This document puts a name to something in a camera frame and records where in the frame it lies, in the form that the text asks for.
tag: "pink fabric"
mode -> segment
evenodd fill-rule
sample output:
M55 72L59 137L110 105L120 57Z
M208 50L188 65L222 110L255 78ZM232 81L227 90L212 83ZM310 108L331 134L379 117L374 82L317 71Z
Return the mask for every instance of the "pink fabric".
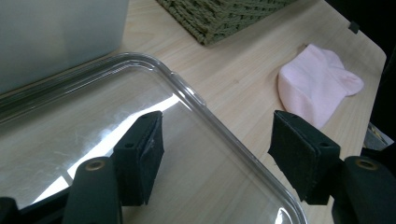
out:
M363 81L345 70L332 51L309 45L281 67L278 91L283 106L320 129L346 96L358 93Z

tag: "clear plastic tray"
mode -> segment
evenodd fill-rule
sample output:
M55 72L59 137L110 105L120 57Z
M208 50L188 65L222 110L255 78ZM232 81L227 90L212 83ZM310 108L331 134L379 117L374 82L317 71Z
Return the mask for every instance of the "clear plastic tray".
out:
M163 63L124 53L0 96L0 193L19 208L109 156L142 114L163 112L163 160L148 205L124 223L306 223L300 205Z

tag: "wooden table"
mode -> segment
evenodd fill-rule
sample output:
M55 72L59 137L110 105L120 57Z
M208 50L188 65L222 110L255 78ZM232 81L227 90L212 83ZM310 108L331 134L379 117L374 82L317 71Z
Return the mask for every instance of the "wooden table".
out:
M284 110L277 93L279 68L305 44L333 50L364 88L347 97L321 129L342 148L341 158L360 155L372 111L384 52L321 0L299 0L219 43L203 47L154 0L132 0L117 52L142 52L179 73L208 108L297 198L267 154L274 110ZM302 203L310 223L332 223L327 206Z

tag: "light wood tabletop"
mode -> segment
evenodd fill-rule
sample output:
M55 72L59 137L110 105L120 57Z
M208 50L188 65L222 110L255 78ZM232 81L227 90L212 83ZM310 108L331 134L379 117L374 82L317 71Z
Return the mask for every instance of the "light wood tabletop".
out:
M179 73L205 99L207 107L275 177L292 192L267 154L273 113L284 110L276 88L279 68L306 44L334 51L364 88L345 98L321 129L341 146L341 159L360 155L371 115L384 52L322 0L298 0L219 43L200 45L156 1L129 5L119 52L142 52ZM327 206L302 203L310 223L332 223Z
M240 141L246 146L298 200L297 193L267 153L274 111L285 110L277 91L277 75L280 67L307 44L334 51L346 70L363 80L364 87L341 102L321 131L341 146L341 159L360 155L386 56L365 34L354 34L348 26L349 21L325 1L298 0L219 43L204 47L155 0L131 0L121 45L106 58L123 52L143 53L178 73L236 136L238 144ZM139 83L137 88L130 88L127 81L131 80L123 72L120 76L119 83L98 82L98 89L90 86L73 92L69 98L44 105L29 116L1 125L0 191L4 196L22 199L19 203L26 206L47 197L44 194L47 190L43 192L43 189L67 188L73 182L78 163L92 156L91 151L99 148L104 136L114 133L113 121L129 116L131 108L128 106L140 103L147 106L145 97L149 91L155 91L164 102L169 97L161 95L161 88L154 85L147 90L143 78L141 85L136 81ZM169 125L180 122L188 127L187 133L203 129L202 135L212 136L205 132L204 125L195 125L194 120L180 121L184 111L174 113L177 106L164 116L167 129L173 130L177 137L179 134L184 136L181 130ZM117 108L124 109L119 111L120 115L113 113ZM184 189L186 192L180 192L180 195L185 193L189 199L188 212L168 217L169 203L181 211L186 200L178 192L168 195L166 190L157 190L154 194L161 194L163 198L152 197L160 204L152 203L152 210L147 210L148 216L135 209L125 213L126 218L136 216L145 223L158 223L158 219L173 223L176 217L182 220L180 223L183 220L185 223L216 223L217 220L228 223L227 220L232 218L234 222L246 223L245 217L253 217L247 210L255 212L258 220L276 216L280 208L268 208L267 204L276 201L275 194L268 193L273 191L267 191L267 183L258 181L257 176L246 175L248 168L227 151L228 145L225 147L215 139L215 147L220 147L213 155L208 150L209 142L206 142L202 143L203 151L196 150L198 147L186 149L190 153L186 156L182 153L183 147L201 143L194 134L191 139L183 140L180 144L169 141L169 136L164 137L164 142L172 147L170 153L164 154L163 169L160 169L156 183L170 190ZM194 185L194 181L201 181L201 185ZM189 194L190 189L195 190L193 197ZM268 202L255 195L265 197ZM220 205L227 209L216 210ZM332 223L332 199L325 206L301 205L310 223ZM205 209L205 217L191 212L201 207Z

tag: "woven basket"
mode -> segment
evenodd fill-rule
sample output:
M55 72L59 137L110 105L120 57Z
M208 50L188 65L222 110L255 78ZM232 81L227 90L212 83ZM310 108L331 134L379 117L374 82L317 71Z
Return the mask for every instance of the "woven basket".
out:
M157 0L203 45L210 45L296 0Z

